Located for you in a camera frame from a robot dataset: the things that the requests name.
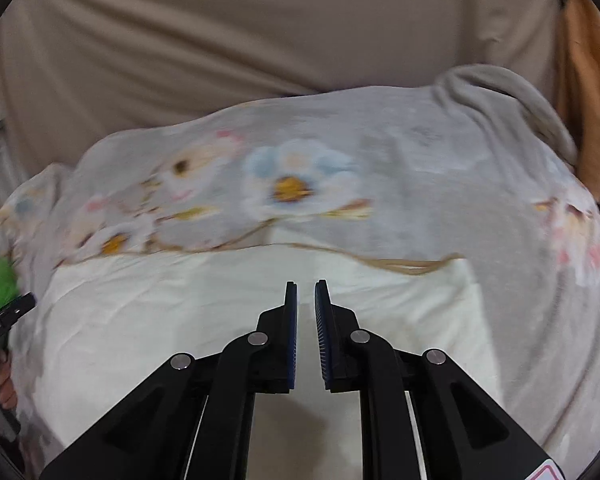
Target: red and white label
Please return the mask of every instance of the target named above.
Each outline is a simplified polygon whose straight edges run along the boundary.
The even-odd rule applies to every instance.
[[[542,462],[540,467],[533,471],[526,480],[564,480],[562,473],[550,458]]]

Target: human hand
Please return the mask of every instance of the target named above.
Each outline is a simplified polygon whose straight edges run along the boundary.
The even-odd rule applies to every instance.
[[[18,394],[11,381],[11,356],[0,351],[0,405],[5,410],[12,410],[18,403]]]

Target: finger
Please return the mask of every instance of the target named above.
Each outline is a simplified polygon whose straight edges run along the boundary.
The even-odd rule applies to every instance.
[[[0,365],[0,386],[11,377],[11,364],[9,362]]]
[[[6,402],[14,392],[13,381],[9,379],[0,388],[0,403]]]
[[[7,400],[5,400],[2,403],[2,407],[5,410],[12,410],[13,408],[15,408],[18,405],[18,394],[16,392],[13,393],[13,395],[11,397],[9,397]]]

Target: round metal bolt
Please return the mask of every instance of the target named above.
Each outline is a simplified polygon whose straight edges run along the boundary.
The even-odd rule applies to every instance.
[[[176,370],[184,370],[191,364],[191,357],[186,354],[177,354],[171,358],[171,367]]]
[[[441,365],[446,361],[446,354],[442,350],[429,350],[427,352],[427,361],[435,365]]]
[[[252,334],[249,334],[249,337],[247,338],[249,344],[253,346],[262,346],[268,340],[269,338],[264,332],[254,332]]]
[[[371,336],[365,330],[354,330],[351,332],[350,338],[354,343],[368,343]]]

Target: floral blanket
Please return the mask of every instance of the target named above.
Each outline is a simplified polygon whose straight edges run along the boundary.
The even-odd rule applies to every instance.
[[[505,408],[574,478],[600,449],[600,215],[544,98],[496,67],[430,87],[232,107],[93,146],[0,211],[0,250],[44,294],[61,265],[280,240],[471,261]]]

